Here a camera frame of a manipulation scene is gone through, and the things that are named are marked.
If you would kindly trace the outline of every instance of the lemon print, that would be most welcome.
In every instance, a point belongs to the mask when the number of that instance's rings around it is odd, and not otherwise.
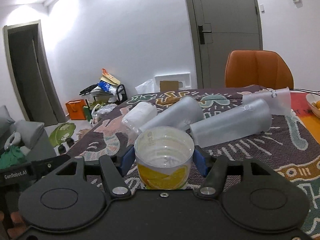
[[[167,174],[153,171],[152,169],[149,169],[141,164],[138,164],[137,166],[140,179],[145,185],[148,185],[148,179],[164,179],[169,176]]]
[[[185,184],[187,180],[187,175],[188,167],[182,166],[179,169],[177,169],[174,173],[172,173],[170,176],[167,176],[165,178],[148,178],[148,183],[145,184],[147,184],[151,189],[178,189]]]

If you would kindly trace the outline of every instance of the frosted plastic cup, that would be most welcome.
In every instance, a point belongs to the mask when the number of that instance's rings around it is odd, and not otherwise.
[[[243,95],[242,104],[246,105],[254,100],[263,99],[267,102],[271,114],[290,115],[291,96],[289,88],[278,90],[263,90],[248,95]]]
[[[142,101],[122,118],[121,123],[136,134],[140,134],[139,128],[156,117],[157,114],[158,110],[155,105],[150,102]]]
[[[268,131],[271,124],[268,104],[257,99],[193,123],[190,130],[195,145],[203,148]]]
[[[141,183],[147,189],[185,188],[194,149],[192,138],[176,128],[144,131],[134,143]]]
[[[190,124],[203,120],[203,118],[203,111],[199,103],[190,96],[184,96],[177,103],[142,125],[140,131],[144,132],[159,126],[170,126],[185,131],[189,129]]]

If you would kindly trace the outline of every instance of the metal bolt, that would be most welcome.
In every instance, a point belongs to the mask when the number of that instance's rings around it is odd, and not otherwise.
[[[216,193],[216,190],[213,187],[203,187],[200,189],[200,192],[203,195],[213,195],[214,193]]]
[[[126,187],[115,187],[112,192],[116,195],[124,195],[128,192],[128,189]]]
[[[169,194],[168,194],[168,193],[163,192],[163,193],[161,193],[161,194],[160,194],[160,197],[169,197]]]

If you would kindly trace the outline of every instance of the orange chair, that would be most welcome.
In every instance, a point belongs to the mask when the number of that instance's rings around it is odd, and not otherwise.
[[[226,87],[260,85],[266,88],[293,88],[293,77],[284,60],[273,51],[234,50],[225,72]]]

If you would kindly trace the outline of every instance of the cable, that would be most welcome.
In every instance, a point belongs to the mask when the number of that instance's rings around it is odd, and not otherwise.
[[[302,89],[290,89],[290,91],[301,91],[301,92],[310,93],[313,95],[320,96],[320,94],[319,94],[320,91],[318,93],[314,93],[315,91],[311,92],[310,90],[302,90]]]
[[[320,91],[313,91],[313,90],[308,90],[308,89],[303,89],[303,88],[297,88],[297,89],[293,89],[293,88],[292,88],[292,89],[290,89],[290,90],[293,90],[293,91],[296,90],[296,91],[302,91],[302,92],[303,92],[303,91],[307,91],[307,92],[310,92],[310,93],[311,93],[311,92],[313,92],[313,93],[320,93]]]

